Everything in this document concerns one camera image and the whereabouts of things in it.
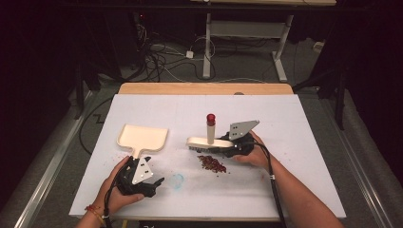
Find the white desk frame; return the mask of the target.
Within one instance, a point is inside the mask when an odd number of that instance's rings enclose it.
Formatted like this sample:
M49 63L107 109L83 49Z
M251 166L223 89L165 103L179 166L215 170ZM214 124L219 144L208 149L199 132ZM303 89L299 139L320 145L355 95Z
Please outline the white desk frame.
M230 7L243 5L251 5L252 7L313 7L324 8L334 7L336 0L191 0L192 2L203 3L207 7L217 7L219 4L227 4ZM285 47L286 40L291 29L294 14L288 14L284 22L255 22L244 21L242 19L220 19L213 20L211 12L206 13L205 21L205 40L203 55L203 79L211 79L213 57L212 50L215 48L211 37L240 37L240 38L264 38L279 39L278 49L271 52L272 62L277 71L278 79L281 83L288 81L284 71L281 55Z

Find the black metal stand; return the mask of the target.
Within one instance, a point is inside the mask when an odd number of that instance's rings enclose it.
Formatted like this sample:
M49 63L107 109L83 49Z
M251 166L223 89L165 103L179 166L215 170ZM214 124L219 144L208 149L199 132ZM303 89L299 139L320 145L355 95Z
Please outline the black metal stand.
M336 65L317 76L311 76L309 79L296 84L292 87L294 92L298 92L305 87L318 86L317 96L319 99L329 99L332 96L336 98L334 118L340 130L344 129L343 109L346 88L347 67L343 64Z
M78 120L85 108L84 86L90 91L99 91L101 83L95 70L84 63L78 63L75 68L75 93L76 93L76 114L75 120Z

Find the person's left hand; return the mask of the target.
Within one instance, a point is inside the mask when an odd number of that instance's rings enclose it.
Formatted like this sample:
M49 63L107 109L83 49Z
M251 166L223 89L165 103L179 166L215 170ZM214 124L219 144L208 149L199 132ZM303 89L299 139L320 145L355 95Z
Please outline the person's left hand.
M93 205L98 207L101 212L104 211L106 200L108 200L107 208L109 209L109 214L113 215L121 208L144 199L143 194L124 196L117 187L112 187L112 182L114 181L116 175L128 160L129 157L126 156L118 164L116 164L109 176L101 185L97 197L93 201Z

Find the wooden table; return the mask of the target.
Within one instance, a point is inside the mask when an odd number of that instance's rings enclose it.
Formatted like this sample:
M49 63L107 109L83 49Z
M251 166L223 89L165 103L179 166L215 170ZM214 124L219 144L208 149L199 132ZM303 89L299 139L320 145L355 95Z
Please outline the wooden table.
M289 85L279 84L213 84L213 83L124 83L120 94L140 95L233 95L242 92L244 95L293 95ZM270 166L270 153L262 144L268 164Z

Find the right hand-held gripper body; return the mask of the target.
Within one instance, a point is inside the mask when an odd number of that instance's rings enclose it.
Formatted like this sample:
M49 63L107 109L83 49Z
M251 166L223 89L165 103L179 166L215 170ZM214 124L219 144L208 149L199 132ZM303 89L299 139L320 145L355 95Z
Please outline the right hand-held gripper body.
M259 124L259 120L231 123L228 139L233 144L229 150L229 156L247 156L254 149L254 137L250 131Z

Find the scatter of red beans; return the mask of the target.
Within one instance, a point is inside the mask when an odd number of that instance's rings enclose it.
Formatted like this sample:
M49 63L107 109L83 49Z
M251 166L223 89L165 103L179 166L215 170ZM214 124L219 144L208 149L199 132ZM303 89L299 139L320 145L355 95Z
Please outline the scatter of red beans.
M213 173L225 173L226 167L212 156L198 156L201 162L201 167L205 170L210 170Z

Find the cream plastic dustpan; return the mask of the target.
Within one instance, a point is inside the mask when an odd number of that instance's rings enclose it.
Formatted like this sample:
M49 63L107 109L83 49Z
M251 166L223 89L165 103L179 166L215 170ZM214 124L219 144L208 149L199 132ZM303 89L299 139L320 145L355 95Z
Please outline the cream plastic dustpan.
M163 149L168 130L125 124L117 139L117 144L129 148L131 155L138 159L143 152L158 152Z

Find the person's right hand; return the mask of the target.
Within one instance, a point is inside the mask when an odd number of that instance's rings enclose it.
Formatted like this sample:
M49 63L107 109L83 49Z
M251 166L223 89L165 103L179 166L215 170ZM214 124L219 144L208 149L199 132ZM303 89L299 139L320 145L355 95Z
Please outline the person's right hand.
M258 145L254 146L253 150L250 152L249 155L247 155L247 156L236 155L233 157L233 159L236 162L250 163L257 167L264 168L266 171L268 171L268 169L269 169L268 159L266 158L263 149L260 147L260 145L264 144L264 142L261 140L261 138L255 132L251 131L250 134L253 136L254 141L256 143L258 143Z

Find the white foam board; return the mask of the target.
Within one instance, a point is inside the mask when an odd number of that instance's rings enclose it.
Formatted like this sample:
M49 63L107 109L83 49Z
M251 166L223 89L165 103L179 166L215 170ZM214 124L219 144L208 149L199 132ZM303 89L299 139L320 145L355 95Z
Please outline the white foam board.
M124 95L114 97L86 172L70 208L80 217L113 167L126 156L117 144L124 125L165 128L163 149L149 165L163 183L151 199L129 205L119 219L274 220L278 218L268 174L221 158L224 174L202 168L185 142L206 134L206 116L216 116L216 134L232 123L256 120L255 132L270 153L333 213L346 214L316 139L296 95Z

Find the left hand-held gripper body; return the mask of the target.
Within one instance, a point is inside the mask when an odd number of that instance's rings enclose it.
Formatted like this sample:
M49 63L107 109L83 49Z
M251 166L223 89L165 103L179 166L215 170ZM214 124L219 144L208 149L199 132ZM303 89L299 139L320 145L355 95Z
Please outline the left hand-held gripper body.
M143 194L152 198L156 191L151 189L151 183L146 180L153 177L153 173L144 158L129 157L127 163L117 174L116 186L124 196Z

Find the cream hand brush red cap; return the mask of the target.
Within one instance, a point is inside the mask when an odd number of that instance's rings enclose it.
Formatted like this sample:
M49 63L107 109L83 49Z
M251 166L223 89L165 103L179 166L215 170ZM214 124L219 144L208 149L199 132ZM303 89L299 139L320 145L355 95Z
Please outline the cream hand brush red cap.
M206 137L189 137L186 140L186 145L199 153L221 153L225 150L231 149L234 144L226 140L219 140L215 138L216 129L216 116L212 113L206 116Z

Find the metal floor rail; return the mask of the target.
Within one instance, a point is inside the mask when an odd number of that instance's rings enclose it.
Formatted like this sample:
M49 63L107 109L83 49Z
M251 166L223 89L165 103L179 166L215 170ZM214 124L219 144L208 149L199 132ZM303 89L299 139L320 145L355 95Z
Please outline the metal floor rail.
M82 110L79 110L78 100L72 100L73 105L29 166L16 190L20 211L12 228L32 226L66 160L70 144L97 96L97 92L87 92Z
M352 118L341 130L334 120L332 103L321 102L336 138L341 143L340 155L353 178L337 178L342 200L351 227L398 228L402 216L398 206L403 202L403 190L389 166L380 155L366 127L351 108Z

